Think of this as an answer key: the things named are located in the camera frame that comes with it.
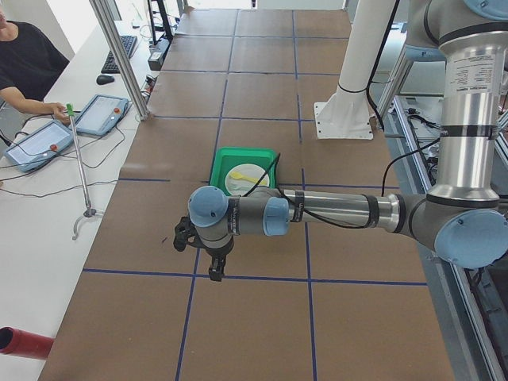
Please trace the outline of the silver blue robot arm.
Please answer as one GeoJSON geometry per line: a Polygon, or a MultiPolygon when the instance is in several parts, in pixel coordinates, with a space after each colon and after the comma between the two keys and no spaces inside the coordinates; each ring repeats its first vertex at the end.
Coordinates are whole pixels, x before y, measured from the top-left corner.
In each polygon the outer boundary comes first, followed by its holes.
{"type": "Polygon", "coordinates": [[[399,233],[467,269],[503,257],[507,220],[498,210],[491,172],[507,52],[507,4],[413,1],[406,43],[413,59],[446,62],[437,180],[424,195],[284,191],[256,183],[243,195],[228,196],[216,187],[200,187],[175,227],[175,249],[206,250],[209,276],[219,281],[235,236],[282,236],[293,223],[320,221],[399,233]]]}

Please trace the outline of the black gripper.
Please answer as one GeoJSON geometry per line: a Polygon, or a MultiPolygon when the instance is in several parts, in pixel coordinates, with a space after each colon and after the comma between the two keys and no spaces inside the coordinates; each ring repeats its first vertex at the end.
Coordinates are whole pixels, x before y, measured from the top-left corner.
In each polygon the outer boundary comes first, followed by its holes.
{"type": "Polygon", "coordinates": [[[233,247],[234,243],[228,242],[221,248],[205,248],[211,256],[211,264],[208,270],[211,280],[222,281],[225,273],[226,257],[233,250],[233,247]]]}

